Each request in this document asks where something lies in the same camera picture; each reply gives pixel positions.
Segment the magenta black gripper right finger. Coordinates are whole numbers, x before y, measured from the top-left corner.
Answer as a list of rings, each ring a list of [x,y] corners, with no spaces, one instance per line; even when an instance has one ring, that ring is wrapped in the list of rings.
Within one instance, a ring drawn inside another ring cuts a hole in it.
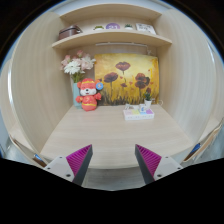
[[[182,169],[182,166],[170,156],[160,156],[138,144],[135,145],[135,156],[145,184],[150,184]]]

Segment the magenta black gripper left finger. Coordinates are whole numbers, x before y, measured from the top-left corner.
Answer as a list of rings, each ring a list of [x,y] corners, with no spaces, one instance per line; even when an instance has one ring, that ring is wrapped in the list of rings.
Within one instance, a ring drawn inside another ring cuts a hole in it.
[[[88,145],[68,156],[56,157],[45,167],[45,170],[81,186],[92,155],[92,145]]]

